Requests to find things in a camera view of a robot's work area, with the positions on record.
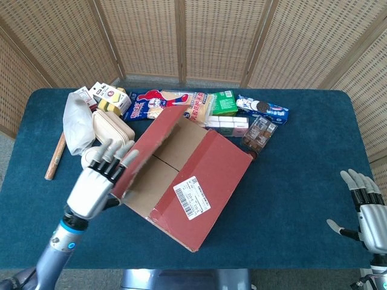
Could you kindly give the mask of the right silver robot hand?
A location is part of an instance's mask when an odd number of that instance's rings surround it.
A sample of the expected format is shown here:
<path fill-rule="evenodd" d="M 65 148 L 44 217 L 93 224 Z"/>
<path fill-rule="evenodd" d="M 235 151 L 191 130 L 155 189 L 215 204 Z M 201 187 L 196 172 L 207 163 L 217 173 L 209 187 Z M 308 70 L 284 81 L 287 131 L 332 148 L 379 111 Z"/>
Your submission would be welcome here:
<path fill-rule="evenodd" d="M 359 220 L 359 230 L 341 227 L 332 219 L 328 226 L 337 234 L 360 241 L 372 254 L 386 254 L 386 204 L 377 184 L 368 176 L 353 169 L 340 172 L 353 199 Z"/>

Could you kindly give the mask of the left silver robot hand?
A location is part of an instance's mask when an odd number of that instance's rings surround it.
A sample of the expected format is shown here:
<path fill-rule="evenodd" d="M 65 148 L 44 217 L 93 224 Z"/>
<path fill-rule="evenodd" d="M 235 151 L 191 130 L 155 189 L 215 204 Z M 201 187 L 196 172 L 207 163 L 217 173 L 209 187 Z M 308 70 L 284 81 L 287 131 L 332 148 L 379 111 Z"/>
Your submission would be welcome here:
<path fill-rule="evenodd" d="M 109 202 L 109 195 L 124 171 L 139 155 L 137 149 L 132 149 L 134 144 L 133 140 L 124 145 L 121 141 L 108 139 L 98 147 L 67 199 L 72 214 L 91 220 L 106 207 L 119 203 Z"/>

